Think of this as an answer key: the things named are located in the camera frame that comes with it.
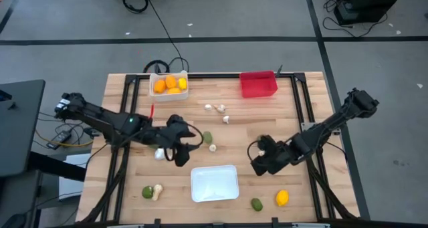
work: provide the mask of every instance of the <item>red bin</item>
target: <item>red bin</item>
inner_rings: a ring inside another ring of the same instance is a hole
[[[278,90],[273,71],[243,72],[239,81],[244,98],[268,97]]]

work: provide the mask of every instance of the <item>white container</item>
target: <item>white container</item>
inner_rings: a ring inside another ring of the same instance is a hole
[[[194,168],[191,183],[194,202],[221,201],[239,196],[238,176],[233,165]]]
[[[158,75],[158,74],[151,74],[150,75],[150,97],[155,100],[156,102],[167,102],[167,101],[175,101],[175,100],[185,100],[187,97],[189,97],[189,79],[187,78],[187,72],[182,71],[181,73],[177,74],[167,74],[173,76],[177,83],[179,83],[179,78],[185,78],[187,82],[187,89],[184,91],[181,91],[180,94],[167,94],[167,90],[163,94],[157,94],[153,91],[154,83],[157,80],[165,79],[166,75]]]

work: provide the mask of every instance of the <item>concrete floor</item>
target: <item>concrete floor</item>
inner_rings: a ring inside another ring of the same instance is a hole
[[[2,18],[13,0],[0,3]],[[315,37],[306,0],[152,0],[172,37],[285,36]],[[313,0],[318,21],[329,16],[324,0]],[[19,0],[0,33],[3,40],[75,40],[165,38],[153,10],[134,15],[121,0]],[[389,19],[370,37],[428,35],[426,0],[399,0]],[[356,34],[368,25],[355,25]],[[346,37],[328,31],[324,37]],[[350,137],[370,217],[379,221],[428,223],[428,150],[424,134],[428,118],[428,42],[326,42],[337,90],[343,100],[353,87],[367,90],[381,105],[368,120],[353,120]],[[323,71],[315,41],[178,43],[191,72],[252,70]],[[109,73],[141,72],[154,59],[171,60],[169,43],[100,45],[0,45],[0,83],[44,79],[42,112],[52,114],[63,92],[81,92],[100,104]],[[54,122],[39,122],[46,136]],[[44,154],[67,152],[33,149]],[[43,210],[40,227],[59,225],[76,203]]]

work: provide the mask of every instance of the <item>tray of oranges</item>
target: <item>tray of oranges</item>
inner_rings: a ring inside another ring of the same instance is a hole
[[[189,96],[187,72],[150,75],[150,96],[157,102],[184,100]]]

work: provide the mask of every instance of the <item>wooden tabletop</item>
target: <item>wooden tabletop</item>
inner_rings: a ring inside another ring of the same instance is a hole
[[[125,74],[108,76],[102,102],[104,108],[119,111],[124,78]],[[332,114],[323,73],[306,72],[306,78],[316,121],[321,122]],[[288,165],[276,175],[266,173],[257,177],[246,154],[249,143],[260,134],[269,134],[276,140],[285,140],[300,131],[291,81],[289,78],[280,78],[277,82],[278,91],[272,97],[243,99],[238,79],[190,79],[187,100],[156,103],[154,126],[165,125],[171,114],[178,114],[202,132],[211,132],[217,151],[209,152],[208,145],[203,144],[199,149],[192,151],[190,161],[179,168],[174,162],[155,160],[153,149],[133,142],[126,173],[120,223],[153,223],[156,218],[161,219],[162,223],[261,223],[271,222],[272,217],[278,217],[280,222],[315,221],[306,164]],[[301,103],[306,110],[300,86],[299,89]],[[132,91],[129,93],[128,102],[131,100],[131,94]],[[148,80],[141,80],[136,112],[149,115],[151,104],[148,97]],[[206,104],[224,104],[227,108],[224,115],[230,116],[230,124],[224,124],[223,115],[217,111],[204,110]],[[196,144],[199,139],[195,137],[188,142]],[[331,137],[329,142],[341,147],[339,136]],[[96,138],[92,153],[103,145],[104,139]],[[257,148],[253,148],[251,154],[255,157]],[[107,147],[90,161],[77,221],[90,212],[104,192],[110,155],[110,149]],[[354,190],[343,153],[326,144],[324,161],[331,189],[351,213],[358,215]],[[195,167],[224,164],[236,166],[239,197],[228,201],[194,202],[191,198],[191,170]],[[159,200],[142,198],[142,188],[155,184],[164,187]],[[290,200],[285,207],[278,207],[275,196],[282,189],[289,192]],[[324,194],[319,187],[318,190],[323,214],[326,217]],[[259,198],[262,201],[262,211],[255,212],[251,208],[252,198]],[[116,193],[110,202],[109,219],[113,217],[115,200]]]

